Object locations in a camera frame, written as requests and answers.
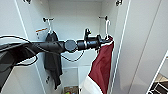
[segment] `white panel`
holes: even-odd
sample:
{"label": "white panel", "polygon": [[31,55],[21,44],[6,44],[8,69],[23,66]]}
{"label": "white panel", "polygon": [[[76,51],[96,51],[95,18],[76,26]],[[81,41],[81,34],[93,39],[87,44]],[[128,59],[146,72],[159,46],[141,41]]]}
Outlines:
{"label": "white panel", "polygon": [[63,69],[62,86],[78,86],[78,68]]}
{"label": "white panel", "polygon": [[78,67],[78,79],[79,79],[79,88],[82,88],[83,82],[86,76],[89,74],[91,66],[79,66]]}
{"label": "white panel", "polygon": [[116,69],[118,68],[118,63],[119,63],[118,59],[119,59],[120,52],[121,52],[120,49],[122,47],[122,41],[123,41],[122,39],[123,39],[124,32],[125,32],[124,28],[127,22],[130,2],[131,0],[124,0],[123,4],[119,6],[117,21],[116,21],[116,28],[115,28],[115,33],[114,33],[115,45],[114,45],[113,56],[112,56],[112,68],[111,68],[111,77],[110,77],[111,80],[109,81],[110,82],[109,86],[110,84],[113,85],[113,87],[111,87],[111,93],[115,92],[116,94],[120,94],[121,92],[120,83],[114,84],[114,81],[116,80],[116,76],[117,76]]}
{"label": "white panel", "polygon": [[[116,21],[117,21],[117,15],[118,15],[118,8],[119,6],[116,6],[115,0],[105,0],[102,2],[102,10],[101,10],[101,17],[108,17],[108,20],[110,20],[110,26],[108,26],[108,34],[111,36],[114,36],[115,27],[116,27]],[[100,34],[102,37],[105,37],[105,19],[100,19]]]}
{"label": "white panel", "polygon": [[145,94],[168,49],[167,0],[162,0],[129,94]]}
{"label": "white panel", "polygon": [[[21,16],[27,31],[29,40],[31,41],[44,41],[48,34],[48,23],[43,22],[43,17],[50,18],[49,4],[48,0],[32,0],[31,4],[23,2],[22,0],[17,0]],[[48,28],[47,30],[36,33],[36,30]],[[60,85],[57,90],[55,90],[55,84],[50,76],[50,73],[44,69],[44,62],[42,53],[38,54],[38,61],[36,62],[36,68],[38,68],[38,75],[40,77],[41,85],[43,86],[44,92],[47,94],[55,94],[62,92],[62,86]],[[46,83],[47,77],[50,76],[48,84]]]}
{"label": "white panel", "polygon": [[161,70],[160,70],[160,73],[165,76],[166,78],[168,78],[168,59],[165,60]]}
{"label": "white panel", "polygon": [[[27,38],[26,29],[20,15],[16,0],[0,1],[0,35],[16,35]],[[20,42],[20,40],[6,39],[2,43]],[[16,67],[11,72],[2,94],[43,94],[35,65],[30,67]]]}
{"label": "white panel", "polygon": [[[115,33],[121,34],[119,32],[124,31],[125,34],[120,50],[118,69],[112,93],[129,93],[158,5],[158,0],[154,0],[152,3],[148,0],[131,0],[127,21],[124,27],[122,27],[123,23],[120,24],[124,19],[117,19]],[[123,13],[125,13],[125,11],[119,13],[118,17],[124,15]],[[114,37],[118,40],[120,36],[121,35],[115,35]]]}

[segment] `white wardrobe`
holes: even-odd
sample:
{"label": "white wardrobe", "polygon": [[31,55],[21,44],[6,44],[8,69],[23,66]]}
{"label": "white wardrobe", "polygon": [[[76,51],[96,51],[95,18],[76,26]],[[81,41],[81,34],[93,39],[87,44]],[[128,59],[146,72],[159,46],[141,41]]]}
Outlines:
{"label": "white wardrobe", "polygon": [[[59,40],[84,38],[89,28],[90,36],[105,37],[105,20],[111,25],[108,34],[115,41],[108,94],[146,94],[168,50],[167,0],[0,0],[0,36],[16,35],[30,41],[44,41],[49,25],[43,18],[54,18],[52,30]],[[0,43],[24,42],[7,38]],[[82,52],[62,53],[76,59]],[[1,94],[62,94],[63,87],[79,86],[96,58],[94,49],[85,51],[77,62],[62,58],[61,85],[54,90],[53,80],[46,83],[49,72],[44,69],[43,53],[29,67],[15,67]]]}

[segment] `power cord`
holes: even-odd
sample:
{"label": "power cord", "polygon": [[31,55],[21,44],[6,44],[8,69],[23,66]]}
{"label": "power cord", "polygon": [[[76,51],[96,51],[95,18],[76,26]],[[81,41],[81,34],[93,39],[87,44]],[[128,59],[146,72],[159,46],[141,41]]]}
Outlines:
{"label": "power cord", "polygon": [[67,57],[65,57],[65,56],[63,56],[63,55],[61,55],[61,54],[59,54],[59,53],[47,51],[47,50],[43,49],[42,47],[39,47],[38,45],[33,44],[33,43],[30,42],[29,40],[24,39],[24,38],[21,38],[21,37],[18,37],[18,36],[1,36],[0,39],[1,39],[1,38],[7,38],[7,37],[12,37],[12,38],[17,38],[17,39],[21,39],[21,40],[27,41],[28,43],[31,43],[32,45],[38,47],[39,49],[41,49],[41,50],[44,51],[44,52],[51,53],[51,54],[56,54],[56,55],[60,55],[61,57],[63,57],[64,59],[66,59],[67,61],[70,61],[70,62],[78,61],[78,60],[83,56],[83,54],[84,54],[84,50],[83,50],[82,54],[81,54],[77,59],[71,60],[71,59],[68,59]]}
{"label": "power cord", "polygon": [[[33,53],[34,55],[35,55],[35,52],[34,51],[32,51],[30,48],[28,48],[28,47],[25,47],[25,48],[27,48],[27,50],[29,50],[31,53]],[[3,71],[0,71],[0,73],[3,73],[3,72],[5,72],[5,71],[7,71],[9,68],[12,68],[12,67],[14,67],[14,66],[30,66],[30,65],[32,65],[32,64],[34,64],[37,60],[38,60],[38,57],[35,55],[35,57],[36,57],[36,59],[32,62],[32,63],[30,63],[30,64],[13,64],[13,65],[11,65],[11,66],[8,66],[6,69],[4,69]]]}

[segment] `cloth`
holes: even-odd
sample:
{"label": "cloth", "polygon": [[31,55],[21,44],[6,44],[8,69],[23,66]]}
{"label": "cloth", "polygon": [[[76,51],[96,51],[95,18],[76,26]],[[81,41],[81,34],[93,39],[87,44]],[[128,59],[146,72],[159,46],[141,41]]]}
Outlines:
{"label": "cloth", "polygon": [[80,94],[107,94],[114,42],[100,48]]}
{"label": "cloth", "polygon": [[[55,32],[47,35],[46,41],[58,41],[58,37]],[[59,76],[62,75],[62,65],[60,55],[45,53],[44,68],[49,70],[51,77],[55,83],[55,89],[61,84]]]}

